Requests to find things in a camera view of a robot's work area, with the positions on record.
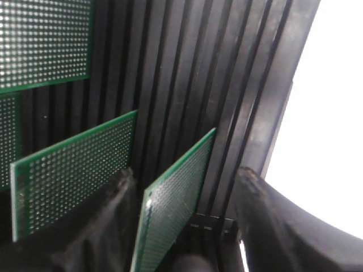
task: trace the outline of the green prototype board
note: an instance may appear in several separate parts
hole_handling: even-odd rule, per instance
[[[94,0],[1,0],[0,93],[89,78]]]
[[[10,163],[21,158],[20,94],[0,95],[0,192],[10,186]]]
[[[145,190],[131,272],[154,272],[195,212],[215,131]]]
[[[50,225],[130,164],[137,111],[11,164],[13,240]]]

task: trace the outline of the black container wall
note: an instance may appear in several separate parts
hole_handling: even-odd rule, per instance
[[[264,173],[319,0],[95,0],[91,78],[22,92],[24,153],[139,109],[142,191],[218,127],[198,213]]]

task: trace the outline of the perforated hole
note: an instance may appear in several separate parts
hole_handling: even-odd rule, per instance
[[[0,191],[10,182],[10,163],[19,158],[15,95],[0,96]]]
[[[88,75],[92,0],[1,0],[0,91]]]
[[[127,168],[135,120],[136,112],[127,114],[17,162],[16,192],[28,188],[28,204],[14,208],[21,209],[16,212],[18,225],[29,226],[18,227],[19,236],[55,222]],[[24,182],[20,169],[28,169]]]
[[[195,212],[213,136],[214,130],[145,190],[132,272],[155,271]]]

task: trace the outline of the white background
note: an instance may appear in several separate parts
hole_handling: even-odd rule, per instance
[[[266,181],[363,239],[363,1],[322,0]]]

